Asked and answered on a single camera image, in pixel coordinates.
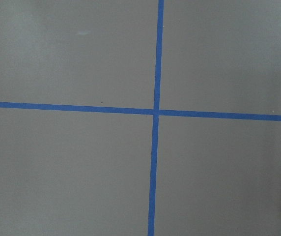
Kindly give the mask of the blue tape line crosswise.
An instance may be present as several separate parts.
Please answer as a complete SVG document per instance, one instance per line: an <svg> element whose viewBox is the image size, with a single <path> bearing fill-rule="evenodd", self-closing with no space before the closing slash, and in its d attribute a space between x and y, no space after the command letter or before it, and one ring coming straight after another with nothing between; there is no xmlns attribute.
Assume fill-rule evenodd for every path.
<svg viewBox="0 0 281 236"><path fill-rule="evenodd" d="M134 115L159 115L159 116L193 117L193 118L222 118L222 119L281 121L281 115L182 111L182 110L157 110L157 109L143 109L143 108L119 108L119 107L98 107L98 106L38 104L38 103L0 102L0 108L72 111L72 112L96 112L96 113L134 114Z"/></svg>

